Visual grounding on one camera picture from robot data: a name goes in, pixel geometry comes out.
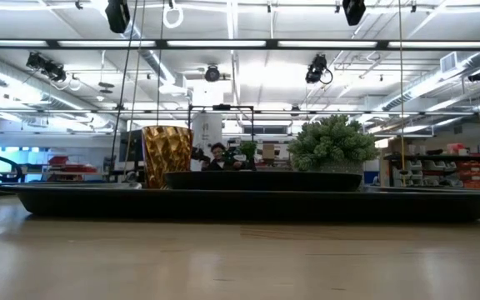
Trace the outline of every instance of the person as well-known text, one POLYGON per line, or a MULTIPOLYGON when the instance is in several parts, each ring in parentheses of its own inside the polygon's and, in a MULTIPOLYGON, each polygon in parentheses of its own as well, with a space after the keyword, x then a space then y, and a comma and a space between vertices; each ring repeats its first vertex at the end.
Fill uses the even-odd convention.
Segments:
POLYGON ((223 161, 223 152, 225 152, 225 146, 220 142, 212 145, 210 148, 214 159, 209 162, 203 162, 201 171, 232 171, 240 170, 243 168, 242 162, 225 162, 223 161))

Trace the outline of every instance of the golden faceted vase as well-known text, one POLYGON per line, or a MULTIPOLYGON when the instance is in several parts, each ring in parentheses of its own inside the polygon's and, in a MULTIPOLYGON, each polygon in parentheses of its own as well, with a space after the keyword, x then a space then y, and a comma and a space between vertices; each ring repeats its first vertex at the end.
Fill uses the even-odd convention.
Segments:
POLYGON ((165 173, 190 171, 193 131, 175 126, 142 129, 142 148, 148 188, 165 188, 165 173))

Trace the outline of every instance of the shelving unit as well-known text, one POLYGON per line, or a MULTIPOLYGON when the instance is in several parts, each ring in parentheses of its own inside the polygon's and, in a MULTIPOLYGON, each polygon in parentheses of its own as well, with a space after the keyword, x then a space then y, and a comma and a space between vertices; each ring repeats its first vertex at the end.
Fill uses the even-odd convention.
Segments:
POLYGON ((480 156, 389 155, 391 187, 453 187, 480 189, 480 156), (407 174, 401 174, 402 161, 407 174))

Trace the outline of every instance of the black tray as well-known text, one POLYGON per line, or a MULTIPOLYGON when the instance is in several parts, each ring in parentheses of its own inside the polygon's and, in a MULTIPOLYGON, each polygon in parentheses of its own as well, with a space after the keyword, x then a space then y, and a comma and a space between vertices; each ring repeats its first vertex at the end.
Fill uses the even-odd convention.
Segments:
POLYGON ((480 191, 368 187, 366 192, 152 190, 6 185, 31 213, 72 217, 472 221, 480 191))
POLYGON ((171 189, 355 192, 363 177, 330 172, 169 172, 171 189))

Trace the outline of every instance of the black rectangular tray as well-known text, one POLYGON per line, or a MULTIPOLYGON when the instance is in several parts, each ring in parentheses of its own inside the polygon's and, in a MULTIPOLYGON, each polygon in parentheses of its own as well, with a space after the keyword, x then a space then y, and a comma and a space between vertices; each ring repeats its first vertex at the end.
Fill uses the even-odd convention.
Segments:
POLYGON ((71 217, 472 221, 480 191, 367 187, 365 192, 156 190, 128 185, 4 185, 37 215, 71 217))

